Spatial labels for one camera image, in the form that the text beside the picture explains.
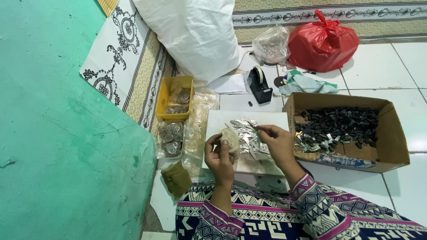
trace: sleeve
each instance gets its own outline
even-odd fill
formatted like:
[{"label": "sleeve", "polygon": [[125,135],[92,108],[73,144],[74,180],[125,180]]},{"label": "sleeve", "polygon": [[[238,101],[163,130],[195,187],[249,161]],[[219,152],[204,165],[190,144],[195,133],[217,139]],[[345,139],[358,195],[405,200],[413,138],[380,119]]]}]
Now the sleeve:
[{"label": "sleeve", "polygon": [[351,217],[334,205],[308,174],[298,181],[290,195],[307,224],[304,230],[314,239],[351,239],[359,235]]},{"label": "sleeve", "polygon": [[199,225],[192,240],[218,239],[234,240],[240,234],[245,222],[236,216],[228,216],[221,209],[205,200],[199,209]]}]

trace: person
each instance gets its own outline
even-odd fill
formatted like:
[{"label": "person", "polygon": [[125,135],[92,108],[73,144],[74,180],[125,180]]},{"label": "person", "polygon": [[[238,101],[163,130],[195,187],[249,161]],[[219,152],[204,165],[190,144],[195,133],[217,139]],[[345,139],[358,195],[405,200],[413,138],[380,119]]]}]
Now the person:
[{"label": "person", "polygon": [[193,183],[180,198],[178,240],[427,239],[426,227],[395,211],[316,182],[295,160],[288,131],[263,125],[258,134],[285,175],[289,193],[234,186],[230,146],[214,135],[206,141],[205,162],[215,182]]}]

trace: yellow plastic container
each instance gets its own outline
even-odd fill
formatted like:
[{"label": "yellow plastic container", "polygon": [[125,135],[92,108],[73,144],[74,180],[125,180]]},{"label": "yellow plastic container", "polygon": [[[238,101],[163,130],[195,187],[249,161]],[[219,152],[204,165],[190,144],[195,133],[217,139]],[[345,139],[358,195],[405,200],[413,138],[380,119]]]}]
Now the yellow plastic container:
[{"label": "yellow plastic container", "polygon": [[[172,94],[171,88],[176,87],[190,88],[190,103],[188,111],[186,113],[175,113],[175,114],[164,114],[164,110],[169,106],[169,98]],[[165,77],[160,83],[159,95],[156,104],[156,115],[162,117],[164,120],[186,120],[190,115],[191,102],[193,101],[193,77],[182,76],[182,77]]]}]

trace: paper with black floral print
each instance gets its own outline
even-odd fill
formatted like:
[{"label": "paper with black floral print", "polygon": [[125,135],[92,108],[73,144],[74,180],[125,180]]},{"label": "paper with black floral print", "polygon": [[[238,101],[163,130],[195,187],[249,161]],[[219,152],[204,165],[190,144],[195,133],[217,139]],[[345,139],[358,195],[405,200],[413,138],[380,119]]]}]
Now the paper with black floral print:
[{"label": "paper with black floral print", "polygon": [[427,2],[367,3],[234,12],[233,26],[236,29],[244,29],[275,23],[284,26],[305,24],[318,21],[314,14],[316,9],[319,9],[326,19],[339,20],[342,23],[427,19]]},{"label": "paper with black floral print", "polygon": [[124,110],[150,28],[132,0],[120,0],[95,39],[80,74]]}]

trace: green wall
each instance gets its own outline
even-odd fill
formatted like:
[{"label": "green wall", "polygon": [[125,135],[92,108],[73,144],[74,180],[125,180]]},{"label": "green wall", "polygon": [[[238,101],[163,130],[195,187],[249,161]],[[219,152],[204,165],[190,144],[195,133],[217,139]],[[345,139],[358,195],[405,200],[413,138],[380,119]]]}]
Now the green wall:
[{"label": "green wall", "polygon": [[137,240],[153,136],[79,76],[96,0],[0,10],[0,239]]}]

